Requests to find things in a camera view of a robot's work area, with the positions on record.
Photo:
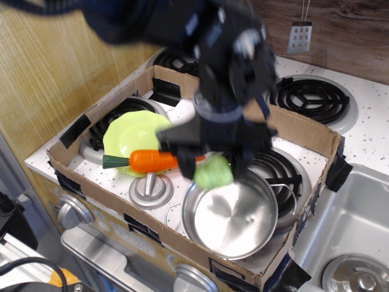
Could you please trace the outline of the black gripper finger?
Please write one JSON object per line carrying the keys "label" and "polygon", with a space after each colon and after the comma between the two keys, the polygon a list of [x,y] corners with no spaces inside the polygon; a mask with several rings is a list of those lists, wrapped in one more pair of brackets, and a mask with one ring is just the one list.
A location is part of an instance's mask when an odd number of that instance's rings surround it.
{"label": "black gripper finger", "polygon": [[243,148],[237,148],[228,152],[228,161],[231,165],[234,179],[240,179],[245,174],[255,155],[256,152],[254,150]]}
{"label": "black gripper finger", "polygon": [[202,148],[179,147],[176,153],[182,176],[193,179],[196,169],[196,158],[203,155]]}

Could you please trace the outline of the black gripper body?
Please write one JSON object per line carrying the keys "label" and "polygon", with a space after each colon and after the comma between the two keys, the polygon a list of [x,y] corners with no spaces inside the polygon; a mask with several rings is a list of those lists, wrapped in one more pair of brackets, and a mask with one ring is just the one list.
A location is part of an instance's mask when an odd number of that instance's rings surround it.
{"label": "black gripper body", "polygon": [[220,113],[205,100],[194,100],[194,117],[188,122],[157,132],[161,151],[176,155],[179,147],[202,148],[203,155],[237,148],[268,151],[277,131],[265,122],[244,117],[242,106]]}

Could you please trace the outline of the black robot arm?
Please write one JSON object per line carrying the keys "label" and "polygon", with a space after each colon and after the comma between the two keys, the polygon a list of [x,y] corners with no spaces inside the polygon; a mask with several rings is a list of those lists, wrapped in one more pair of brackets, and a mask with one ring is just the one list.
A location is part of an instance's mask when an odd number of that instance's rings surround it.
{"label": "black robot arm", "polygon": [[223,152],[233,175],[242,175],[259,152],[268,152],[275,130],[263,94],[275,90],[275,56],[263,21],[244,1],[8,1],[26,13],[57,16],[80,10],[105,42],[142,41],[194,58],[199,89],[195,115],[158,132],[162,151],[177,157],[184,177],[195,158]]}

